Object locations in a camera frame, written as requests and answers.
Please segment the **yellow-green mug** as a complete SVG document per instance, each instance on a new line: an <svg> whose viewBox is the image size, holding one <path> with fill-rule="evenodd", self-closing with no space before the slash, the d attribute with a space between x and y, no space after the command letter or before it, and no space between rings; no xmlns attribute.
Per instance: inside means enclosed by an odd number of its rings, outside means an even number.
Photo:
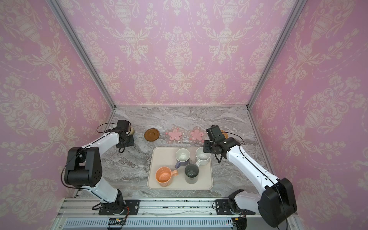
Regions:
<svg viewBox="0 0 368 230"><path fill-rule="evenodd" d="M127 134L134 135L134 133L135 133L135 129L133 127L130 127L129 132Z"/></svg>

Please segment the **rattan woven round coaster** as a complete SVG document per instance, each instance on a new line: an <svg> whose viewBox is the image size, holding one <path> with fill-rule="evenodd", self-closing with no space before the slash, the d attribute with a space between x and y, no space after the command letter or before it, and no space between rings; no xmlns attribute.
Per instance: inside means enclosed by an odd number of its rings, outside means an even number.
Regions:
<svg viewBox="0 0 368 230"><path fill-rule="evenodd" d="M225 139L228 139L229 138L229 136L228 136L228 134L227 134L226 131L221 130L221 133L224 135Z"/></svg>

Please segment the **brown wooden round coaster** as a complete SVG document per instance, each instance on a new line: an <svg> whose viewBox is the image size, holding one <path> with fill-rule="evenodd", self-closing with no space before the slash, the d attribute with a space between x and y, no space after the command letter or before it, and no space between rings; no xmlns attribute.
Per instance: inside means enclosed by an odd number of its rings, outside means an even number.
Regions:
<svg viewBox="0 0 368 230"><path fill-rule="evenodd" d="M159 137L160 137L160 132L156 128L150 128L146 130L144 134L145 140L150 141L150 142L156 141Z"/></svg>

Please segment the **pink flower coaster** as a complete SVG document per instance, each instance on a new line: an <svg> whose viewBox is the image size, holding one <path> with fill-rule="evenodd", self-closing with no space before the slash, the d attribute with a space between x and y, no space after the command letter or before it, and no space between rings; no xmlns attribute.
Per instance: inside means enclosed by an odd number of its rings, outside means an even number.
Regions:
<svg viewBox="0 0 368 230"><path fill-rule="evenodd" d="M173 127L165 131L165 138L168 144L179 144L186 138L186 132L181 127Z"/></svg>
<svg viewBox="0 0 368 230"><path fill-rule="evenodd" d="M207 132L202 128L196 126L187 132L189 142L194 144L203 144L207 138Z"/></svg>

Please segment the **orange pink mug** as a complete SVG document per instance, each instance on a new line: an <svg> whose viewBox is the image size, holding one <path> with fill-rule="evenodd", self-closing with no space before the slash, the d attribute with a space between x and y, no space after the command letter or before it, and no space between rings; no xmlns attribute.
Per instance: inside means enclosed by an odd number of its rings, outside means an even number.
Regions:
<svg viewBox="0 0 368 230"><path fill-rule="evenodd" d="M172 178L177 175L177 170L171 170L168 167L161 167L156 171L155 179L161 187L166 187L170 184Z"/></svg>

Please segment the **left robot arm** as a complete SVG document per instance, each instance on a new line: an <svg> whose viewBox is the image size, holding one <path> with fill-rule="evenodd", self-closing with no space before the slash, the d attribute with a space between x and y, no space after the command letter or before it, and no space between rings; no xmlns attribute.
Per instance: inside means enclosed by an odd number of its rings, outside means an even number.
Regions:
<svg viewBox="0 0 368 230"><path fill-rule="evenodd" d="M60 175L62 184L67 188L89 192L100 203L93 210L100 210L101 215L129 215L120 190L112 187L103 177L101 156L112 147L123 153L126 147L134 145L130 131L109 131L97 140L82 147L69 149L67 162Z"/></svg>

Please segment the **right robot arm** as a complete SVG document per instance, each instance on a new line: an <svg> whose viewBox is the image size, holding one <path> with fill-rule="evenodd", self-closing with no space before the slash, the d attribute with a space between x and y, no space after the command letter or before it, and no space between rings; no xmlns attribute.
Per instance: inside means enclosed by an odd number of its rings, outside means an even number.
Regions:
<svg viewBox="0 0 368 230"><path fill-rule="evenodd" d="M257 163L234 138L216 143L204 141L204 152L220 155L220 160L228 160L235 165L255 186L258 194L250 194L241 189L228 196L230 210L241 213L249 210L261 215L273 228L286 222L297 212L294 188L287 178L280 179Z"/></svg>

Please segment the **grey mug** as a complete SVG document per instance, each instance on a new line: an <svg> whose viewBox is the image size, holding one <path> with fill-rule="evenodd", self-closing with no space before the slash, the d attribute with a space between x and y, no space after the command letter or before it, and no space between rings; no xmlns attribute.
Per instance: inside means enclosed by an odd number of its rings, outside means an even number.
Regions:
<svg viewBox="0 0 368 230"><path fill-rule="evenodd" d="M189 184L195 184L198 181L199 167L196 164L188 164L185 167L185 180Z"/></svg>

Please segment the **lavender white mug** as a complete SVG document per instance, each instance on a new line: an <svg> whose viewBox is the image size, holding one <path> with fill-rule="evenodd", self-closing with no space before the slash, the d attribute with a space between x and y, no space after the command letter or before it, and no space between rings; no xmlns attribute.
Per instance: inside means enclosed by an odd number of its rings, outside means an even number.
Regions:
<svg viewBox="0 0 368 230"><path fill-rule="evenodd" d="M188 149L179 149L176 154L176 164L175 169L180 168L181 166L187 166L190 163L190 151Z"/></svg>

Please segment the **beige serving tray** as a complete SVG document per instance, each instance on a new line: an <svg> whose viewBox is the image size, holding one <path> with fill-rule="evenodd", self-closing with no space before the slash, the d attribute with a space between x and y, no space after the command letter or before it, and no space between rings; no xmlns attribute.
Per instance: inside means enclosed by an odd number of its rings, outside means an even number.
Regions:
<svg viewBox="0 0 368 230"><path fill-rule="evenodd" d="M156 147L152 152L147 186L152 190L210 190L213 187L213 176L211 162L204 166L199 166L198 181L190 184L185 180L185 168L178 168L178 175L172 177L168 186L161 186L156 180L156 172L161 167L168 167L174 170L177 163L175 154L179 147Z"/></svg>

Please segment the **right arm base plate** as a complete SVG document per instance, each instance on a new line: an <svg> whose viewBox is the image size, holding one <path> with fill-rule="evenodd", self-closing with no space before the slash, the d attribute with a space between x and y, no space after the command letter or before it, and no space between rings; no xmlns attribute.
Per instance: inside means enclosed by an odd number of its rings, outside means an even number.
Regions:
<svg viewBox="0 0 368 230"><path fill-rule="evenodd" d="M217 215L255 215L256 213L247 209L240 209L234 201L229 199L216 199L212 205L216 210Z"/></svg>

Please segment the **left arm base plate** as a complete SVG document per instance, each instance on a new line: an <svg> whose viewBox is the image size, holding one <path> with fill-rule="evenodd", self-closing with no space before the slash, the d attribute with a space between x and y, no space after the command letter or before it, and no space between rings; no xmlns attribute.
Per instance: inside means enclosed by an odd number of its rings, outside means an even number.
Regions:
<svg viewBox="0 0 368 230"><path fill-rule="evenodd" d="M101 208L99 209L98 214L100 216L107 215L122 215L122 216L136 216L138 214L138 210L140 208L140 200L139 199L128 199L124 200L123 207L108 207L107 204L101 204Z"/></svg>

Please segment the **left aluminium corner post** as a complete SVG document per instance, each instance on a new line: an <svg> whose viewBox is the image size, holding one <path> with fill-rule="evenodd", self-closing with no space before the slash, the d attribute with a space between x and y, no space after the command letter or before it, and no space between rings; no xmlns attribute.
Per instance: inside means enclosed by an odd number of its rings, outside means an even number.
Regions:
<svg viewBox="0 0 368 230"><path fill-rule="evenodd" d="M51 8L52 12L54 13L56 19L58 20L59 24L63 28L65 34L67 35L69 41L73 45L74 49L79 55L79 58L83 62L85 68L87 69L88 73L91 75L92 79L94 80L96 86L102 93L104 99L107 101L108 105L112 110L116 109L116 104L111 97L110 93L108 92L106 86L104 85L103 81L98 75L97 69L94 67L92 60L89 58L85 48L82 45L82 42L79 40L76 31L73 29L72 24L68 20L66 14L64 13L61 4L58 1L54 0L46 0L49 7Z"/></svg>

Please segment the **aluminium corner post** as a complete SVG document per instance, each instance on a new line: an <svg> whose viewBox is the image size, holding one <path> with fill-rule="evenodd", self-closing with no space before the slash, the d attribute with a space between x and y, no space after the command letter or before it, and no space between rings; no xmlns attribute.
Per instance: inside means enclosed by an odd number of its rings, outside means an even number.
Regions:
<svg viewBox="0 0 368 230"><path fill-rule="evenodd" d="M76 31L73 29L72 24L68 20L66 14L64 13L61 4L58 1L54 0L46 0L49 7L51 8L52 12L54 13L56 19L58 20L59 24L63 28L65 34L67 35L69 41L73 45L74 49L79 55L79 58L83 62L85 68L87 69L88 73L91 75L92 79L94 80L96 86L102 93L104 99L107 101L108 105L112 110L116 109L116 104L111 97L110 93L108 92L106 86L104 85L103 81L98 75L97 69L94 67L92 60L89 58L85 48L82 45L82 42L79 40Z"/></svg>
<svg viewBox="0 0 368 230"><path fill-rule="evenodd" d="M275 65L280 53L282 52L282 49L287 42L287 39L292 31L292 29L295 26L295 23L297 22L299 16L301 15L303 8L305 4L307 3L307 0L297 0L295 1L295 4L290 12L290 15L288 19L286 20L286 23L283 27L283 29L280 32L280 36L275 44L275 47L273 51L271 52L271 55L265 65L265 68L261 74L261 77L254 89L254 92L250 98L250 101L247 105L248 110L250 111L256 103L256 100L263 88L263 85L265 84L269 74L271 73L271 70L273 66Z"/></svg>

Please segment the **right aluminium corner post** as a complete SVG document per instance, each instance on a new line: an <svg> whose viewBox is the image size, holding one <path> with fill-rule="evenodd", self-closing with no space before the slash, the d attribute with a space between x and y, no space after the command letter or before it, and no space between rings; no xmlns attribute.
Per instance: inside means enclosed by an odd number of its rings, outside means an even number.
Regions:
<svg viewBox="0 0 368 230"><path fill-rule="evenodd" d="M286 23L283 27L283 29L280 32L280 36L275 44L275 47L273 51L271 52L271 55L265 65L265 68L261 74L261 77L254 89L254 92L250 98L250 101L247 105L248 110L250 111L256 103L256 100L263 88L263 85L265 84L269 74L271 73L271 70L273 66L275 65L280 53L282 52L282 49L287 42L287 39L292 31L292 29L295 26L295 23L297 22L299 16L301 15L303 8L305 4L307 3L307 0L297 0L295 1L295 4L290 12L290 15L288 19L286 20Z"/></svg>

